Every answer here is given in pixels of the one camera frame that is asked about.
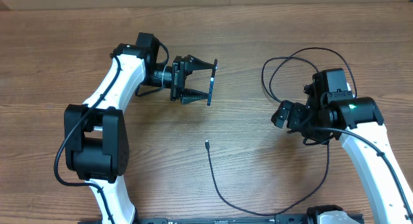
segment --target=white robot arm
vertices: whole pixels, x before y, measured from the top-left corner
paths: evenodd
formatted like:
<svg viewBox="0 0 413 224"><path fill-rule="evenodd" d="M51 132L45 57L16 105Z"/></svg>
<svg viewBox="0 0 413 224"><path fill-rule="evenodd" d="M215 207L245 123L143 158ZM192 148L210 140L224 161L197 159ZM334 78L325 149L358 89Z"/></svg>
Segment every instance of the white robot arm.
<svg viewBox="0 0 413 224"><path fill-rule="evenodd" d="M393 155L384 119L372 98L354 98L341 68L313 75L305 87L307 103L282 101L272 116L275 126L288 121L290 132L305 141L335 137L350 156L367 194L376 223L412 223L413 193ZM355 223L340 210L313 217L314 223Z"/></svg>
<svg viewBox="0 0 413 224"><path fill-rule="evenodd" d="M159 46L167 60L156 63ZM120 44L112 54L112 66L99 88L83 105L69 105L65 110L65 140L55 160L55 176L67 186L90 186L102 211L102 223L137 223L137 211L126 190L125 173L129 146L123 114L140 85L169 88L170 99L183 105L207 99L210 105L217 59L206 63L194 56L177 56L167 66L169 53L153 34L139 33L136 45ZM186 77L195 70L212 70L209 93L185 88ZM102 131L102 139L85 137L84 132ZM61 151L66 150L66 165L85 183L68 183L58 174Z"/></svg>
<svg viewBox="0 0 413 224"><path fill-rule="evenodd" d="M393 155L385 125L378 125L377 122L360 123L357 128L347 127L346 130L367 139L386 155L409 206L413 207L412 190ZM375 223L412 223L411 219L407 218L405 204L385 161L378 157L373 148L353 136L342 134L340 142L359 174Z"/></svg>

